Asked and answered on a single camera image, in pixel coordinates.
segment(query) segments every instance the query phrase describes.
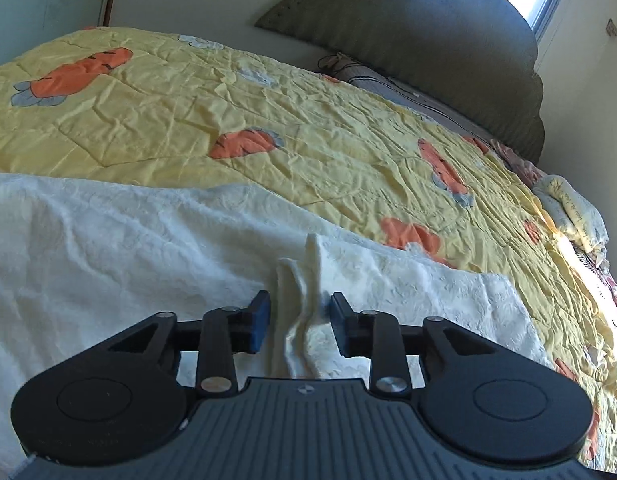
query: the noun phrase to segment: gray ribbed plate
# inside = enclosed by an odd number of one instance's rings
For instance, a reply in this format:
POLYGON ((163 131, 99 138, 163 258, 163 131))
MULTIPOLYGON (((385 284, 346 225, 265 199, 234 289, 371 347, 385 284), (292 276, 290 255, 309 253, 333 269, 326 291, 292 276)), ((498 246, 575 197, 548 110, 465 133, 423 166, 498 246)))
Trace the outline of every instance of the gray ribbed plate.
POLYGON ((472 463, 429 435, 410 405, 360 380, 251 379, 202 402, 181 434, 137 460, 101 468, 33 460, 17 480, 584 480, 573 461, 511 471, 472 463))

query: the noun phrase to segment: white fleece fabric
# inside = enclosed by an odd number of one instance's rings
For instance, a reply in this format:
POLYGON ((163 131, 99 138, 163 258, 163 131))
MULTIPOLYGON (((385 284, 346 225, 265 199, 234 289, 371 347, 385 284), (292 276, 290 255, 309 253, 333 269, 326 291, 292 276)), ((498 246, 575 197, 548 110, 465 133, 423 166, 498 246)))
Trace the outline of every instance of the white fleece fabric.
MULTIPOLYGON (((550 365, 506 278, 380 246, 258 186, 0 174, 0 478, 24 457, 9 411, 28 379, 156 312, 200 319, 262 289, 276 325, 260 354, 236 356, 240 383, 366 377, 365 360, 333 354, 321 313, 336 291, 356 310, 386 310, 402 323, 447 316, 550 365)), ((185 356, 178 379, 193 377, 194 355, 185 356)))

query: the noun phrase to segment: bedsheet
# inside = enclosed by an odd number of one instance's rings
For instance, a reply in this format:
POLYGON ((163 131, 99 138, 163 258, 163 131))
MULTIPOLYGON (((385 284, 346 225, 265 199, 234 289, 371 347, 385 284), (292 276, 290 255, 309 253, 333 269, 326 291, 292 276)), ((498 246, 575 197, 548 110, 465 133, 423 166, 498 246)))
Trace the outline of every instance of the bedsheet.
POLYGON ((596 409, 581 459, 617 468, 613 335, 551 219, 493 153, 407 108, 212 41, 84 30, 0 67, 0 171, 255 183, 371 240, 505 274, 551 360, 596 409))

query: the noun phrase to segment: headboard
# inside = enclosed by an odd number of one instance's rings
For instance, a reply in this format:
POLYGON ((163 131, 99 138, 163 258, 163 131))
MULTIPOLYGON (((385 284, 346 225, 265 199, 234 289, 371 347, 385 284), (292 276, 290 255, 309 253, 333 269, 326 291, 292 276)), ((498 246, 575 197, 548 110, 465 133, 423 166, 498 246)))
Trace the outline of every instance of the headboard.
POLYGON ((507 0, 283 0, 256 26, 348 54, 540 158, 537 42, 507 0))

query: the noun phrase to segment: yellow comforter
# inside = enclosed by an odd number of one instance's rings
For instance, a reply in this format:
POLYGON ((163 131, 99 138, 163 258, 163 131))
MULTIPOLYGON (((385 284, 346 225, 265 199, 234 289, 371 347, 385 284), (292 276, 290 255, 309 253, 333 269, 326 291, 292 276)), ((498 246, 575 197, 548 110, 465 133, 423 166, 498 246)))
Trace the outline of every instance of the yellow comforter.
POLYGON ((617 467, 613 338, 537 200, 492 153, 406 108, 195 38, 85 30, 0 67, 0 171, 257 183, 378 242, 505 274, 599 410, 597 453, 617 467))

